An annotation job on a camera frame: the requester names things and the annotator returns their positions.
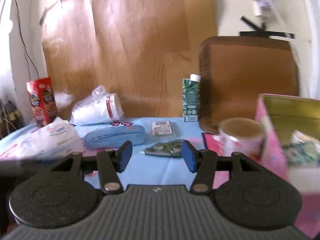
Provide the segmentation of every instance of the plastic bag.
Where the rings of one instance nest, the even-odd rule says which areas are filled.
[[[108,94],[103,86],[98,86],[87,98],[79,101],[72,109],[71,122],[76,125],[110,123],[123,118],[117,94]]]
[[[289,166],[320,166],[320,142],[316,138],[295,130],[291,144],[283,146]]]
[[[57,117],[51,124],[28,134],[16,152],[17,159],[54,160],[85,149],[76,129]]]

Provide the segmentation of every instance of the light blue tablecloth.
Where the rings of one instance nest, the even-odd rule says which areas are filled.
[[[197,122],[184,122],[182,118],[127,118],[124,122],[142,125],[146,129],[148,136],[143,145],[133,147],[132,158],[129,161],[126,170],[123,173],[118,174],[124,188],[129,184],[140,184],[186,185],[189,189],[195,174],[189,172],[182,158],[175,159],[146,156],[140,153],[140,150],[162,141],[159,137],[151,135],[152,122],[167,120],[169,120],[172,125],[174,136],[164,140],[183,138],[189,140],[197,149],[204,148],[202,130],[199,128]],[[109,125],[76,126],[76,130],[80,137],[84,137],[89,131],[106,126]],[[0,149],[6,149],[6,147],[12,144],[13,140],[18,139],[19,136],[34,128],[35,124],[28,125],[0,140]],[[96,188],[100,187],[97,175],[94,175],[93,177],[87,176],[85,180]]]

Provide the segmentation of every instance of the tin can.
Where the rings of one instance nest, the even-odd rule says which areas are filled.
[[[219,124],[219,136],[223,156],[240,152],[250,158],[261,158],[265,133],[260,123],[247,118],[230,118]]]
[[[27,90],[37,127],[52,123],[58,115],[51,78],[41,78],[27,83]]]

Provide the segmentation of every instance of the pink box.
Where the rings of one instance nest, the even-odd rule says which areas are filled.
[[[320,168],[288,168],[282,145],[290,143],[294,130],[320,139],[320,101],[261,94],[255,119],[264,125],[267,135],[259,163],[301,192],[303,204],[295,226],[313,238],[320,231]]]

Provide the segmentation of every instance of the black tape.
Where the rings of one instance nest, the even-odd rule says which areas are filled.
[[[244,23],[246,23],[247,25],[249,25],[252,29],[260,32],[260,31],[264,31],[264,29],[266,28],[264,26],[264,29],[263,28],[260,28],[258,27],[257,25],[255,25],[253,22],[251,22],[250,20],[248,20],[246,17],[242,16],[241,19],[242,21],[244,21]]]
[[[287,36],[285,33],[281,32],[269,32],[269,31],[253,31],[253,32],[239,32],[240,36],[247,36],[247,37],[261,37],[261,38],[269,38],[270,36],[277,36],[277,37],[284,37]],[[289,33],[290,37],[294,39],[294,34]]]
[[[254,29],[253,32],[239,32],[240,36],[261,37],[261,38],[269,38],[270,36],[277,36],[277,37],[284,37],[284,38],[287,37],[285,33],[266,31],[265,23],[262,23],[262,27],[260,28],[244,16],[242,16],[240,20],[244,21],[247,25],[249,25],[252,29]],[[289,33],[289,35],[292,39],[294,39],[294,34]]]
[[[45,17],[47,16],[47,12],[48,12],[48,10],[47,10],[47,8],[45,8],[45,9],[44,9],[44,12],[43,12],[43,14],[42,14],[42,16],[41,16],[41,18],[40,18],[40,21],[39,21],[39,25],[40,25],[40,26],[42,26],[42,24],[43,24],[43,22],[44,22],[44,19],[45,19]]]

